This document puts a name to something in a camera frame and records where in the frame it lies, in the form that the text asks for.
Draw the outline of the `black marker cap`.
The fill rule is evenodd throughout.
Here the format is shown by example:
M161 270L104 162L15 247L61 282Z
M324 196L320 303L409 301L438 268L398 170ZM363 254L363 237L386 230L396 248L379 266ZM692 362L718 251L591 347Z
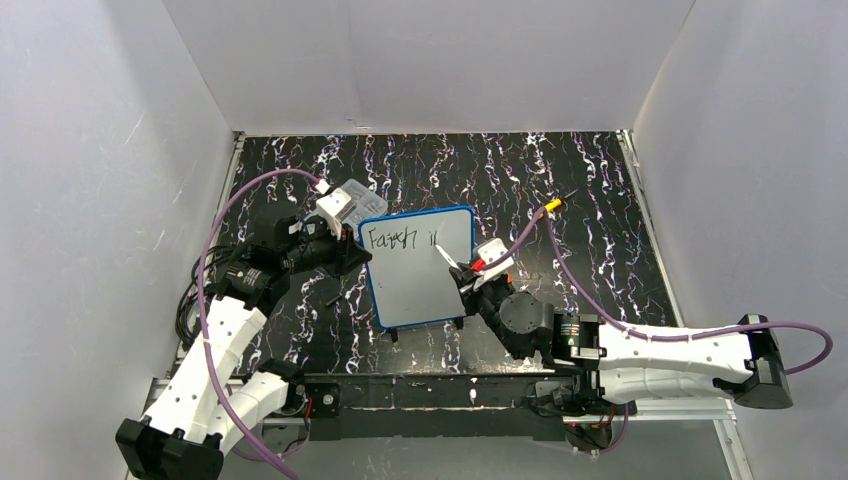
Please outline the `black marker cap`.
M325 308L330 308L332 306L335 306L341 300L341 298L342 298L341 295L337 295L337 296L333 297L332 299L330 299L328 302L325 303Z

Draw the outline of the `white marker pen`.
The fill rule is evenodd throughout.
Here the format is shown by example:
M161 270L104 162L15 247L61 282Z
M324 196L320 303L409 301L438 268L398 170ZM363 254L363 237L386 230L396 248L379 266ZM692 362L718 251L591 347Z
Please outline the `white marker pen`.
M451 257L450 254L447 253L447 251L443 247L441 247L438 244L435 244L434 248L441 255L441 257L444 259L444 261L448 264L448 266L450 268L454 268L454 269L459 268L457 262Z

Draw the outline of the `blue framed whiteboard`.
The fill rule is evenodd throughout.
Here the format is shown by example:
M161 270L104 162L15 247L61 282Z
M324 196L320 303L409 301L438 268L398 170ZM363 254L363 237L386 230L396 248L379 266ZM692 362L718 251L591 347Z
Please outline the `blue framed whiteboard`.
M475 214L467 205L370 218L358 226L378 324L403 328L465 315L444 256L471 258Z

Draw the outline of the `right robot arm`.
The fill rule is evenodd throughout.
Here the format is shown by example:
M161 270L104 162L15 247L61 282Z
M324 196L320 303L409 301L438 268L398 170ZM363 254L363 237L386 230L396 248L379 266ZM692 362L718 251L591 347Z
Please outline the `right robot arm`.
M467 315L478 315L516 360L540 357L568 377L568 407L625 405L643 398L717 397L754 409L792 406L779 346L768 320L746 315L718 329L613 324L559 310L502 273L486 278L467 264L449 270Z

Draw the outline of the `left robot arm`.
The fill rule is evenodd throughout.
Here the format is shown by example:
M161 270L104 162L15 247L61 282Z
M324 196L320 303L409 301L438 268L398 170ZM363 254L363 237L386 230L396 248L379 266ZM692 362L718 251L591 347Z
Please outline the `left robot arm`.
M233 393L225 385L292 275L340 277L371 259L358 242L362 213L352 201L321 200L304 219L258 220L212 283L206 321L177 372L140 419L119 426L115 440L130 474L216 479L237 443L287 404L290 385L302 378L291 362L265 362Z

